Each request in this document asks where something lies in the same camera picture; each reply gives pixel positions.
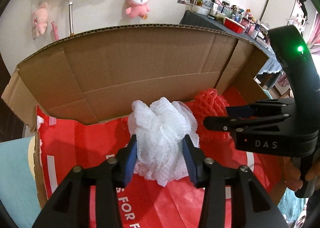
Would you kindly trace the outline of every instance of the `white loofah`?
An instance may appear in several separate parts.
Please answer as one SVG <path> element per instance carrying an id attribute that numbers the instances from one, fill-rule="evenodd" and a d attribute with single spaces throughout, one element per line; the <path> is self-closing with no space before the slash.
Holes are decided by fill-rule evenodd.
<path id="1" fill-rule="evenodd" d="M 197 148 L 197 121 L 182 102 L 170 103 L 166 98 L 150 107 L 142 101 L 132 103 L 128 118 L 131 135 L 137 135 L 138 160 L 134 172 L 147 180 L 157 180 L 161 186 L 188 176 L 182 155 L 182 139 L 186 134 Z"/>

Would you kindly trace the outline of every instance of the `red plastic bag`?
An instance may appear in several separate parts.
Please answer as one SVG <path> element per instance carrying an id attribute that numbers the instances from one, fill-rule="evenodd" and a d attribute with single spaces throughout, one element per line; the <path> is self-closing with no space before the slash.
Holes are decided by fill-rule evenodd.
<path id="1" fill-rule="evenodd" d="M 234 90 L 233 99 L 240 94 Z M 37 109 L 41 164 L 48 198 L 75 165 L 94 167 L 114 156 L 129 141 L 127 118 L 90 126 L 73 120 L 55 119 Z M 248 165 L 267 189 L 280 181 L 281 173 L 275 157 L 237 151 L 234 142 L 212 140 L 200 143 L 206 156 L 226 167 Z M 119 210 L 124 228 L 197 228 L 204 190 L 193 187 L 188 177 L 161 187 L 133 175 L 132 182 L 123 190 L 117 189 Z M 90 227 L 95 223 L 94 188 L 90 197 Z M 226 188 L 226 223 L 231 227 L 230 188 Z"/>

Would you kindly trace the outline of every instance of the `metal rivet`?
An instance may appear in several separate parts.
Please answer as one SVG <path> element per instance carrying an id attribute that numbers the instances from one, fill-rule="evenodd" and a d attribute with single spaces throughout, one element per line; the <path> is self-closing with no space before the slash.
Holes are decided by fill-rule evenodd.
<path id="1" fill-rule="evenodd" d="M 117 163 L 117 159 L 116 158 L 110 158 L 110 159 L 108 159 L 108 163 L 109 164 L 115 164 L 115 163 Z"/>
<path id="2" fill-rule="evenodd" d="M 206 159 L 204 160 L 204 162 L 207 163 L 207 164 L 213 164 L 213 163 L 214 163 L 214 160 L 213 160 L 212 158 L 206 158 Z"/>
<path id="3" fill-rule="evenodd" d="M 73 172 L 75 172 L 75 173 L 79 173 L 79 172 L 82 170 L 82 167 L 80 167 L 80 166 L 75 166 L 72 170 L 73 170 Z"/>
<path id="4" fill-rule="evenodd" d="M 248 172 L 248 170 L 249 170 L 249 168 L 247 167 L 247 166 L 241 166 L 240 167 L 240 170 L 242 171 L 242 172 L 245 172 L 245 173 L 247 173 Z"/>

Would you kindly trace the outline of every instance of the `red mesh netting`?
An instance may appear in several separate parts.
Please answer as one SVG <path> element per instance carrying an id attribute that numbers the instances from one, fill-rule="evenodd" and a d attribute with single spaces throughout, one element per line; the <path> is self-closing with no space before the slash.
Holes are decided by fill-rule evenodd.
<path id="1" fill-rule="evenodd" d="M 188 103 L 193 115 L 198 122 L 197 134 L 201 142 L 221 140 L 230 141 L 229 132 L 209 131 L 203 125 L 207 116 L 228 116 L 226 106 L 229 106 L 223 96 L 218 95 L 215 89 L 202 91 L 196 96 L 195 101 Z"/>

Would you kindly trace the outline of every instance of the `pink plush toy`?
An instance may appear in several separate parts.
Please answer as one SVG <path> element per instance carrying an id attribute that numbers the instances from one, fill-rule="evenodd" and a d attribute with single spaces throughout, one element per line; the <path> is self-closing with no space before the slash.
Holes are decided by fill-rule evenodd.
<path id="1" fill-rule="evenodd" d="M 40 4 L 39 8 L 33 13 L 31 18 L 32 31 L 35 37 L 43 35 L 48 23 L 48 4 L 43 2 Z"/>
<path id="2" fill-rule="evenodd" d="M 147 3 L 149 0 L 128 0 L 129 8 L 125 11 L 128 15 L 129 18 L 133 19 L 137 16 L 147 19 L 148 14 L 147 12 L 150 11 Z"/>

